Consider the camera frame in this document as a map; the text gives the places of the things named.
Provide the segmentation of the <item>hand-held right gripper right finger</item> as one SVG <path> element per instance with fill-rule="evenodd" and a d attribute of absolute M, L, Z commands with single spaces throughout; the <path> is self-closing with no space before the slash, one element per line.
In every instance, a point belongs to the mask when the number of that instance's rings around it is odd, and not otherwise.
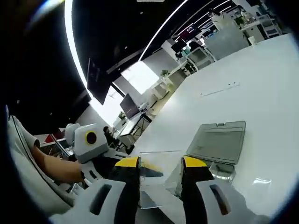
<path fill-rule="evenodd" d="M 182 192 L 187 224 L 269 224 L 270 218 L 251 211 L 231 184 L 215 179 L 200 159 L 182 157 Z"/>

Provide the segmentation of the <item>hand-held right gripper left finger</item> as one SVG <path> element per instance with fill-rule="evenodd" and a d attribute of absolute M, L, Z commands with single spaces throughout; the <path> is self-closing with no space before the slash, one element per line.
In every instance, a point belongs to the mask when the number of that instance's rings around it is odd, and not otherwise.
<path fill-rule="evenodd" d="M 139 157 L 118 161 L 107 179 L 92 183 L 53 224 L 133 224 L 140 198 Z"/>

